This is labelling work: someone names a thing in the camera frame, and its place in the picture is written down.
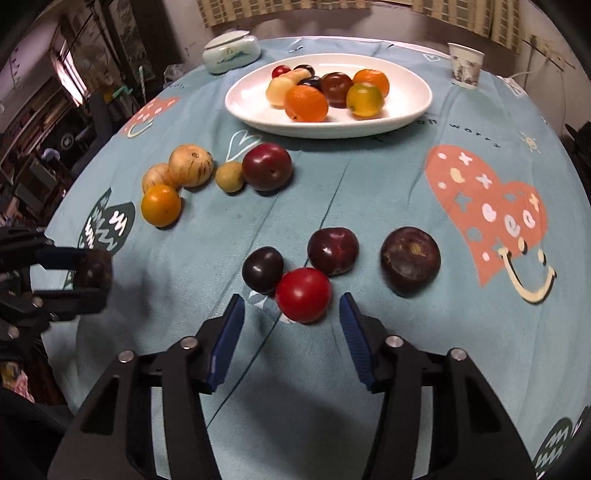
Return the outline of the small red cherry tomato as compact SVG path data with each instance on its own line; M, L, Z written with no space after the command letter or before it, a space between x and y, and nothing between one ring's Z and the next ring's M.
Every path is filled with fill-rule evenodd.
M290 71L291 71L291 69L289 66L279 65L273 69L273 72L271 72L271 77L274 79L274 78L280 77L281 75L290 73Z

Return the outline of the dark purple plum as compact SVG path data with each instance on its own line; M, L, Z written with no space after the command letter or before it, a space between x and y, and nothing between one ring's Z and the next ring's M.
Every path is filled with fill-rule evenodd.
M264 246L249 254L242 264L242 279L250 289L267 295L273 293L283 277L284 261L279 250Z
M318 76L311 76L298 82L298 85L310 86L322 92L322 79Z
M345 227L322 228L308 240L308 260L329 277L352 270L359 252L356 234Z
M91 250L81 272L81 285L109 291L112 286L112 256L103 250Z
M300 74L302 74L304 71L308 71L308 76L310 77L314 77L315 76L315 69L313 66L308 65L308 64L301 64L301 65L297 65L297 67L294 68L295 72L298 72Z

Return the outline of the dark red apple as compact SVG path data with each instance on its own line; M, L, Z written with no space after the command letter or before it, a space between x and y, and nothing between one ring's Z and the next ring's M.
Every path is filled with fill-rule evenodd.
M332 72L322 76L322 93L329 105L334 108L346 108L346 95L353 85L353 80L342 72Z

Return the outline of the small yellow round fruit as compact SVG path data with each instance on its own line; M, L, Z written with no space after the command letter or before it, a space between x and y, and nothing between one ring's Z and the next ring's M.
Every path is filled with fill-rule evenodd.
M379 88L368 82L355 83L346 95L346 107L354 116L372 118L381 113L385 98Z

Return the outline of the dark brown oval fruit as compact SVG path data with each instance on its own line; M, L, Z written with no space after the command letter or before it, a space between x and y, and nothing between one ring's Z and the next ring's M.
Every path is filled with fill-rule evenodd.
M441 268L441 252L427 232L412 226L391 232L380 251L384 280L399 296L412 297L427 288Z

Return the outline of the bright red tomato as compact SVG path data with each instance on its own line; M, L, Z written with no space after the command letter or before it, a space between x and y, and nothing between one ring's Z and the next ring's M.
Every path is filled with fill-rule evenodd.
M320 270L310 267L287 272L276 287L276 304L291 321L314 323L332 300L332 285Z

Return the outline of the dark red plum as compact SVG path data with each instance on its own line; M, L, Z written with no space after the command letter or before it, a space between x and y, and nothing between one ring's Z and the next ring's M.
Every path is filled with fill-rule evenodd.
M242 175L256 191L270 192L283 188L293 173L290 154L277 144L259 144L242 159Z

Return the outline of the pale blue lidded ceramic jar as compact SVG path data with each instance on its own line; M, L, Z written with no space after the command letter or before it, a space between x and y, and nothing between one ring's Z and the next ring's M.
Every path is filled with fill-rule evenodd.
M209 73L219 75L252 64L261 53L255 35L246 30L229 31L204 46L202 63Z

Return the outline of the pale yellow round fruit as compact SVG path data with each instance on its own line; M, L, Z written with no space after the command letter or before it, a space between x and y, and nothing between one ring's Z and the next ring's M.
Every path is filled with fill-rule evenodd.
M287 92L294 88L297 83L290 77L279 76L270 81L269 87L266 89L266 99L276 108L284 107L284 100L286 100Z

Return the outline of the checked beige curtain left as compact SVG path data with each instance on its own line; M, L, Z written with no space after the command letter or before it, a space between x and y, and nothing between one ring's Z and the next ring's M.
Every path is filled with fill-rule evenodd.
M197 0L197 5L207 27L281 12L369 8L366 0Z

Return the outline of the checked beige curtain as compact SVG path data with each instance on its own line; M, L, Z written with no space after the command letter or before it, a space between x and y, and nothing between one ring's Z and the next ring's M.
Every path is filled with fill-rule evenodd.
M414 13L438 20L474 37L474 46L522 51L521 2L518 0L414 0Z
M369 8L366 0L197 0L197 5L207 27L281 12Z

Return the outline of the tan round pear with stem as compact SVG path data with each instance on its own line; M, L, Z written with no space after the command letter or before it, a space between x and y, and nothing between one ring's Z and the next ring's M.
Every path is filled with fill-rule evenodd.
M304 68L297 68L287 73L287 77L290 78L290 80L293 81L294 84L297 84L298 82L301 82L304 79L308 79L311 76L311 72L308 71L308 69Z

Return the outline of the patterned paper cup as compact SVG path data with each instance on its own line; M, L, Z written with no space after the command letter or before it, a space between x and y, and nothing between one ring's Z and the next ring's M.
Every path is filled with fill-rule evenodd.
M452 83L470 90L478 88L485 54L471 47L449 43Z

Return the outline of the orange tangerine on plate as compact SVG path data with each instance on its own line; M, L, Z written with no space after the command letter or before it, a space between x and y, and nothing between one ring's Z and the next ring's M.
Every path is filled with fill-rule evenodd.
M356 72L353 77L353 83L370 83L375 85L382 93L384 98L387 98L390 93L390 81L387 75L376 69L362 69Z

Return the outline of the checked beige curtain right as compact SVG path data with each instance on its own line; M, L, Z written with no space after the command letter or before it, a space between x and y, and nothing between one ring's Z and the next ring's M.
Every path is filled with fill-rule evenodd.
M518 0L414 0L414 13L438 20L474 37L474 46L522 51L521 2Z

